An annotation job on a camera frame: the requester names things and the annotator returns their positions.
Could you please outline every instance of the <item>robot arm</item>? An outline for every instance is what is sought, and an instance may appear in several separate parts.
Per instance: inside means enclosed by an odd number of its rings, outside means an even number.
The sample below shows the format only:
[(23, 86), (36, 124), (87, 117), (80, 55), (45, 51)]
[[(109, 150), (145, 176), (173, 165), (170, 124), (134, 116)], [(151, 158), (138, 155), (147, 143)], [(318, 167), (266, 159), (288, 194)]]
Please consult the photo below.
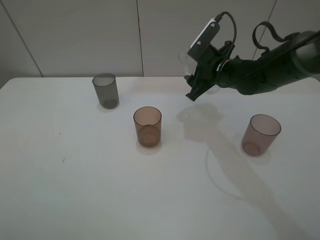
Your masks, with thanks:
[[(219, 21), (224, 14), (231, 17), (234, 38), (216, 49), (210, 42), (219, 32)], [(261, 46), (256, 40), (256, 29), (260, 25), (266, 26), (273, 38), (283, 44), (273, 50)], [(237, 89), (243, 95), (253, 95), (271, 92), (320, 74), (320, 31), (296, 32), (281, 38), (269, 22), (258, 26), (252, 38), (257, 48), (265, 50), (261, 57), (258, 60), (242, 60), (236, 56), (227, 60), (235, 47), (236, 23), (227, 12), (209, 21), (187, 52), (197, 62), (195, 73), (184, 77), (191, 86), (190, 93), (186, 95), (189, 99), (195, 101), (214, 85)]]

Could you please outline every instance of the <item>white wall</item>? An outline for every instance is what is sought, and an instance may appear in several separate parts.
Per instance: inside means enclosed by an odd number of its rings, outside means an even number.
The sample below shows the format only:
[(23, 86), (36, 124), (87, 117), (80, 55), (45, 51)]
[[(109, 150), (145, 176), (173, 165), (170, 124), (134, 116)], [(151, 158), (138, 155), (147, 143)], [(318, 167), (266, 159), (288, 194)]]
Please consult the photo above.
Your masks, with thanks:
[(0, 4), (0, 88), (17, 77), (40, 77), (23, 41)]
[(3, 0), (45, 77), (141, 76), (135, 0)]

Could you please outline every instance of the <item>table surface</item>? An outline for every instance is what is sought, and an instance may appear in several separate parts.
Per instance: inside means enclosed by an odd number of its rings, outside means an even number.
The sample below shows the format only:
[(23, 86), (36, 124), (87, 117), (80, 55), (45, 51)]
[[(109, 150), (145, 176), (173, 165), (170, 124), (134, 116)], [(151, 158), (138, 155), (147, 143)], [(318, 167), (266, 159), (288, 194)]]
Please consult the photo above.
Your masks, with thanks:
[[(185, 97), (182, 77), (118, 77), (99, 105), (92, 78), (15, 78), (0, 90), (0, 239), (320, 239), (320, 83)], [(162, 113), (162, 140), (137, 142), (133, 114)], [(251, 116), (282, 132), (262, 157)]]

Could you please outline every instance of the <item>plastic cup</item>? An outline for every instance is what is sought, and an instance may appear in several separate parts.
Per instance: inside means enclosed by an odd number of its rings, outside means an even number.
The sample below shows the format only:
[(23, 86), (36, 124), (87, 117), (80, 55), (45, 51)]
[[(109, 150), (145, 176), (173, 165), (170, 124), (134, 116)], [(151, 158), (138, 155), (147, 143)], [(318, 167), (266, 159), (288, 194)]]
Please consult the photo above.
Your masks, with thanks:
[(147, 148), (156, 146), (161, 140), (161, 112), (152, 106), (144, 106), (133, 115), (138, 142)]
[(243, 136), (242, 149), (250, 156), (261, 156), (280, 132), (281, 125), (273, 117), (264, 114), (254, 115)]
[(116, 77), (111, 73), (102, 73), (92, 80), (99, 103), (106, 109), (113, 109), (119, 103)]

